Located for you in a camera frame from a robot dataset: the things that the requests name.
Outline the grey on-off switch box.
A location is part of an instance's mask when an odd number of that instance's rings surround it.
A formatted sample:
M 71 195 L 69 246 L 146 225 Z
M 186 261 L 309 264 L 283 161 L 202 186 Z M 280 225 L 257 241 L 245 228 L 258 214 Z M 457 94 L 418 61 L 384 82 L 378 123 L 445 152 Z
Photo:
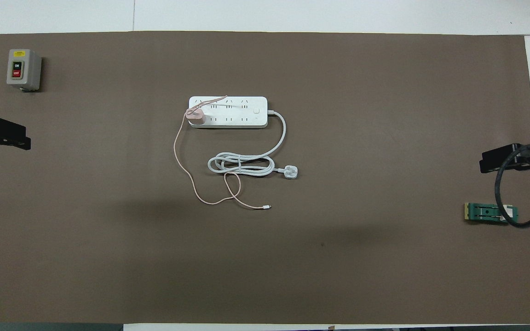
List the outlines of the grey on-off switch box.
M 33 50 L 9 50 L 6 83 L 21 91 L 40 90 L 42 57 Z

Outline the white power strip with cord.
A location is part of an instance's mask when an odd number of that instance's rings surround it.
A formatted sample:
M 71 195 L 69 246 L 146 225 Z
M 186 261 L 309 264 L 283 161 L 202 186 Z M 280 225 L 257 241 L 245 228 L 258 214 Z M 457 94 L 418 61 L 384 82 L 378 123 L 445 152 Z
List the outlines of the white power strip with cord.
M 296 179 L 299 170 L 294 165 L 277 167 L 271 155 L 284 143 L 288 124 L 278 112 L 269 109 L 268 100 L 263 96 L 195 96 L 189 99 L 189 108 L 201 107 L 205 114 L 203 125 L 191 126 L 198 129 L 263 129 L 271 117 L 277 117 L 282 125 L 280 140 L 272 149 L 261 154 L 238 154 L 221 152 L 208 160 L 211 172 L 265 177 L 272 172 L 281 173 L 286 179 Z

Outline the brown table mat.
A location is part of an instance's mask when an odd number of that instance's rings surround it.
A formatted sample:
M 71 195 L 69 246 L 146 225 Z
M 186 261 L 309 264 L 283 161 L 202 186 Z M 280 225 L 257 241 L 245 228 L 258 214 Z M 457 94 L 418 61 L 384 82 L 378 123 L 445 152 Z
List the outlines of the brown table mat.
M 40 90 L 6 83 L 9 50 Z M 173 155 L 192 96 L 264 96 L 299 169 L 204 205 Z M 530 324 L 530 228 L 480 155 L 530 143 L 522 36 L 0 35 L 0 322 Z

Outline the green circuit board module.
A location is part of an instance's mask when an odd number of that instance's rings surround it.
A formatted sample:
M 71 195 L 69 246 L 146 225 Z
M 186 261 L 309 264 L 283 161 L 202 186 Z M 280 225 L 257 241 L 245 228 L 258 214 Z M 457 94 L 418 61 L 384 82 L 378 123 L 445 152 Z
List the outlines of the green circuit board module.
M 463 214 L 467 221 L 488 225 L 508 225 L 501 209 L 496 204 L 466 202 L 463 204 Z

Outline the pink charger adapter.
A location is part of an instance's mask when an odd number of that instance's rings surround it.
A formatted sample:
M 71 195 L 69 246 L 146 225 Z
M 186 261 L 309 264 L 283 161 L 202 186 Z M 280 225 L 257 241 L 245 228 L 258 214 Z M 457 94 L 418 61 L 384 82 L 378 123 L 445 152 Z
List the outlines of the pink charger adapter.
M 205 123 L 205 114 L 201 107 L 187 109 L 185 112 L 185 118 L 192 126 L 203 125 Z

